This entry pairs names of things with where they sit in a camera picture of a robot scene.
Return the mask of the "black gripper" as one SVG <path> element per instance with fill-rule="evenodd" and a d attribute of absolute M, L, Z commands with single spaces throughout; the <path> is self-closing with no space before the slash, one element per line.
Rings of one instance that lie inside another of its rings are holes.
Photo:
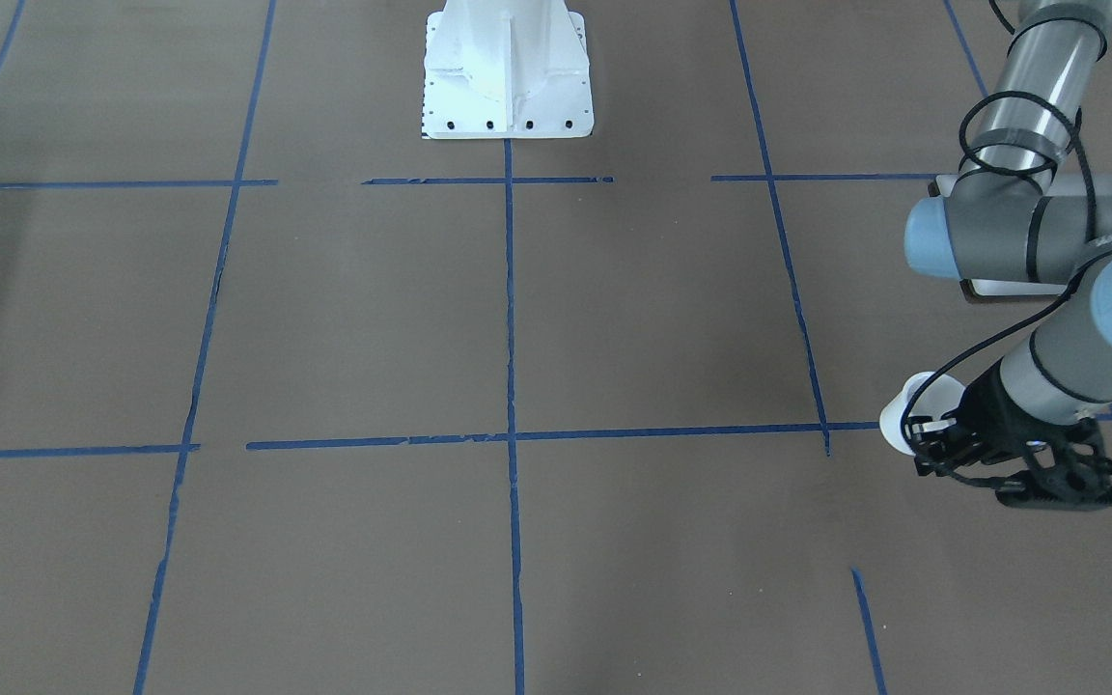
<path fill-rule="evenodd" d="M 990 478 L 962 474 L 966 466 L 997 465 L 1048 449 L 1049 426 L 1024 413 L 1002 381 L 1001 364 L 970 383 L 957 408 L 943 417 L 909 414 L 903 438 L 913 441 L 919 478 L 949 478 L 959 484 L 989 484 Z"/>

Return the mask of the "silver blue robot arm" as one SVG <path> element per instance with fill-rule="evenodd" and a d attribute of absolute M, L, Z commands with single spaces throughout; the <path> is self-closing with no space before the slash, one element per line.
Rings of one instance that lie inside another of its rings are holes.
<path fill-rule="evenodd" d="M 1023 340 L 921 413 L 949 369 L 900 401 L 893 424 L 922 476 L 1002 496 L 1093 496 L 1112 481 L 1098 414 L 1112 405 L 1112 193 L 1090 170 L 1082 105 L 1112 40 L 1112 1 L 1023 1 L 997 83 L 959 127 L 952 192 L 909 214 L 909 267 L 955 281 L 1058 287 L 1001 332 Z"/>

